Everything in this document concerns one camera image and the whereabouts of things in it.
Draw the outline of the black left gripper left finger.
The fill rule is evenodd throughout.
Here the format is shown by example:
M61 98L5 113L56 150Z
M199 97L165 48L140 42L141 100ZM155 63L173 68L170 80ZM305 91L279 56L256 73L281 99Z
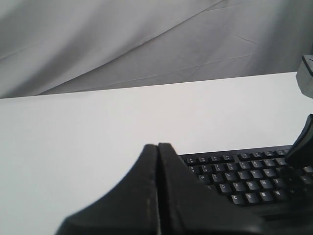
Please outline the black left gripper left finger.
M144 146L125 177L106 195L68 216L58 235L156 235L157 147Z

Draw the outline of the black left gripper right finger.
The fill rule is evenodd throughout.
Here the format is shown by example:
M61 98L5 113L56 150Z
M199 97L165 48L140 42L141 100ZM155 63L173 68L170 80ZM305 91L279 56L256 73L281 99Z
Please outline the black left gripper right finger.
M169 143L158 145L157 197L163 235L266 235L264 219L218 195Z

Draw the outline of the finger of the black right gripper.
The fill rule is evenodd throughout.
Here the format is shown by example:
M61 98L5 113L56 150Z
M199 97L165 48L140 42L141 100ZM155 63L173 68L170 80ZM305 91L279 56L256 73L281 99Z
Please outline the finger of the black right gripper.
M285 157L293 168L303 168L313 164L313 115L309 114L305 126Z

